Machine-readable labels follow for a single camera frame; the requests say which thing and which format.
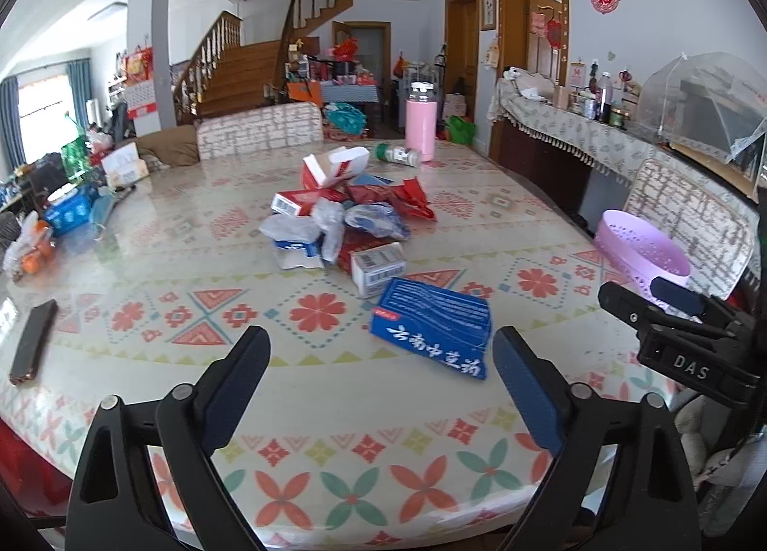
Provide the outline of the blue medicine box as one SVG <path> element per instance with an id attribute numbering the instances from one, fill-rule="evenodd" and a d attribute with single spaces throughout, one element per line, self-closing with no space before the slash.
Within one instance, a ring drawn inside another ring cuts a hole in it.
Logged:
<path id="1" fill-rule="evenodd" d="M 484 381 L 488 374 L 491 315 L 485 299 L 395 277 L 373 309 L 371 333 L 460 375 Z"/>

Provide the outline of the purple perforated basket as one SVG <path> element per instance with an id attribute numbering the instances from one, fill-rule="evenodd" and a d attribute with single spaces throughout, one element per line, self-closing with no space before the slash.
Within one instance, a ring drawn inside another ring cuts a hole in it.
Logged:
<path id="1" fill-rule="evenodd" d="M 621 210 L 606 210 L 595 232 L 595 245 L 619 269 L 641 297 L 658 302 L 651 294 L 654 278 L 676 285 L 688 284 L 692 266 L 684 251 L 646 220 Z"/>

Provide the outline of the patterned chair right side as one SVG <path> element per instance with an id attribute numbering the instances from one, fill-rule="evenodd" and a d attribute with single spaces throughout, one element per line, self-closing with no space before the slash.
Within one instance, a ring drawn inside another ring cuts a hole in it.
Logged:
<path id="1" fill-rule="evenodd" d="M 728 298 L 756 247 L 756 223 L 659 159 L 643 161 L 624 210 L 654 225 L 684 251 L 688 286 Z"/>

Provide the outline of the patterned chair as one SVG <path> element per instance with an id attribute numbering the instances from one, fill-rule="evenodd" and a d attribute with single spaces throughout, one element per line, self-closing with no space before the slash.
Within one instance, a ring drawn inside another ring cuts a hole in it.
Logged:
<path id="1" fill-rule="evenodd" d="M 624 210 L 654 225 L 684 251 L 688 286 L 728 298 L 756 247 L 756 223 L 659 159 L 643 161 Z"/>
<path id="2" fill-rule="evenodd" d="M 311 102 L 275 104 L 204 119 L 196 135 L 202 161 L 250 155 L 323 142 L 323 114 Z"/>

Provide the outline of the black phone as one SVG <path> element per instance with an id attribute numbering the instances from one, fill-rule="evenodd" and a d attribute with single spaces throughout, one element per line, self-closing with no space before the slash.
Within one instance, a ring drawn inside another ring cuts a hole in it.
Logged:
<path id="1" fill-rule="evenodd" d="M 31 310 L 9 372 L 9 381 L 13 385 L 25 384 L 34 379 L 57 311 L 58 304 L 54 299 L 38 304 Z"/>

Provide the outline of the mesh food cover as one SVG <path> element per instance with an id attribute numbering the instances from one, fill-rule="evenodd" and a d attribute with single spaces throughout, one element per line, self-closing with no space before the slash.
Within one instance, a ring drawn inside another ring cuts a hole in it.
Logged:
<path id="1" fill-rule="evenodd" d="M 680 55 L 645 82 L 632 126 L 731 163 L 766 134 L 766 79 L 732 54 Z"/>

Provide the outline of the leaf pattern sideboard cloth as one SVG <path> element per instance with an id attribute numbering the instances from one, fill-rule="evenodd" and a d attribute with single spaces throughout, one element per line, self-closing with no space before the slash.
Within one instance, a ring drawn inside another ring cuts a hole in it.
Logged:
<path id="1" fill-rule="evenodd" d="M 701 185 L 732 210 L 741 214 L 746 210 L 756 211 L 756 203 L 752 199 L 746 198 L 733 186 L 725 185 L 720 177 L 706 173 L 692 159 L 650 144 L 624 130 L 599 124 L 545 102 L 530 101 L 520 94 L 516 82 L 503 77 L 495 83 L 488 119 L 493 123 L 508 119 L 527 136 L 566 150 L 599 172 L 619 177 L 625 185 L 632 186 L 641 164 L 654 159 Z"/>

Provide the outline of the floral tablecloth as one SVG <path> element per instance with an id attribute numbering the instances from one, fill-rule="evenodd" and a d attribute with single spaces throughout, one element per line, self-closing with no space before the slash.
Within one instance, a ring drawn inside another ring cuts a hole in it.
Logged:
<path id="1" fill-rule="evenodd" d="M 214 464 L 265 542 L 300 549 L 431 546 L 503 527 L 550 464 L 495 375 L 472 379 L 378 340 L 345 272 L 279 268 L 260 233 L 299 184 L 302 149 L 174 168 L 143 180 L 102 238 L 78 228 L 37 275 L 1 286 L 1 360 L 27 315 L 58 306 L 36 379 L 1 388 L 1 417 L 73 473 L 107 395 L 160 398 L 195 381 L 246 328 L 272 359 Z M 416 172 L 433 220 L 404 243 L 413 280 L 485 299 L 572 381 L 637 401 L 674 385 L 636 359 L 597 301 L 614 270 L 542 198 L 480 155 L 443 145 Z"/>

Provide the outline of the white barcode box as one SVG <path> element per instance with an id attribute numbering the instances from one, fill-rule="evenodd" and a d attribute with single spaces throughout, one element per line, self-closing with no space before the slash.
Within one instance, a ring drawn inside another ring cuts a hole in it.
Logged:
<path id="1" fill-rule="evenodd" d="M 407 259 L 399 242 L 355 251 L 351 255 L 351 277 L 360 298 L 381 294 L 391 278 L 406 273 Z"/>

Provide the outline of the blue white crumpled bag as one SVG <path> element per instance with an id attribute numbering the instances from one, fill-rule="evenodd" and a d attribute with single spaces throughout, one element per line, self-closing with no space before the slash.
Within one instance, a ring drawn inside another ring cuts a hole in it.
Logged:
<path id="1" fill-rule="evenodd" d="M 345 223 L 376 238 L 407 241 L 411 236 L 409 228 L 389 203 L 352 206 L 345 213 Z"/>

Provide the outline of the green capped spice bottle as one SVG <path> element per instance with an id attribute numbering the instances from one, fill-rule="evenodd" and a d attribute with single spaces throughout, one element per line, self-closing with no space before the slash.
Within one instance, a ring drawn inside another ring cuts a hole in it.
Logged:
<path id="1" fill-rule="evenodd" d="M 400 166 L 418 168 L 421 163 L 421 154 L 418 150 L 407 149 L 404 146 L 394 146 L 386 144 L 386 142 L 378 144 L 374 149 L 374 153 L 379 161 L 400 164 Z"/>

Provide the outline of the pink thermos bottle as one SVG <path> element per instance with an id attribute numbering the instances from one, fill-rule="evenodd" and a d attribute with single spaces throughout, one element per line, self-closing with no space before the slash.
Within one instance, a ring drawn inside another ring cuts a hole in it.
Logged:
<path id="1" fill-rule="evenodd" d="M 406 101 L 406 146 L 420 154 L 422 161 L 432 161 L 437 130 L 437 98 L 433 82 L 414 81 Z"/>

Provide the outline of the white blue tissue pack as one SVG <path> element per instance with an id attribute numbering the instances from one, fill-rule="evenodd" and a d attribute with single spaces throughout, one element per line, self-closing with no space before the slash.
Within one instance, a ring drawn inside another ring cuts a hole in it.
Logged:
<path id="1" fill-rule="evenodd" d="M 272 242 L 279 268 L 324 268 L 320 247 L 323 231 L 308 216 L 274 214 L 261 222 L 259 231 Z"/>

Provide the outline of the red white open carton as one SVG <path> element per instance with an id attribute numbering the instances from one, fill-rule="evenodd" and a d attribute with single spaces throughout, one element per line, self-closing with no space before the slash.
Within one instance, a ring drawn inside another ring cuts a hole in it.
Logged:
<path id="1" fill-rule="evenodd" d="M 369 150 L 364 146 L 341 146 L 302 160 L 300 180 L 308 190 L 333 188 L 342 181 L 361 175 L 368 166 Z"/>

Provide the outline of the patterned chair far side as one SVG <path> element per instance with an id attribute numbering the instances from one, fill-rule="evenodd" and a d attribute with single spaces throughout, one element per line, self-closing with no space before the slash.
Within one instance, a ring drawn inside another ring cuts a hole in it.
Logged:
<path id="1" fill-rule="evenodd" d="M 311 102 L 275 104 L 204 119 L 196 135 L 202 161 L 250 155 L 323 142 L 323 114 Z"/>

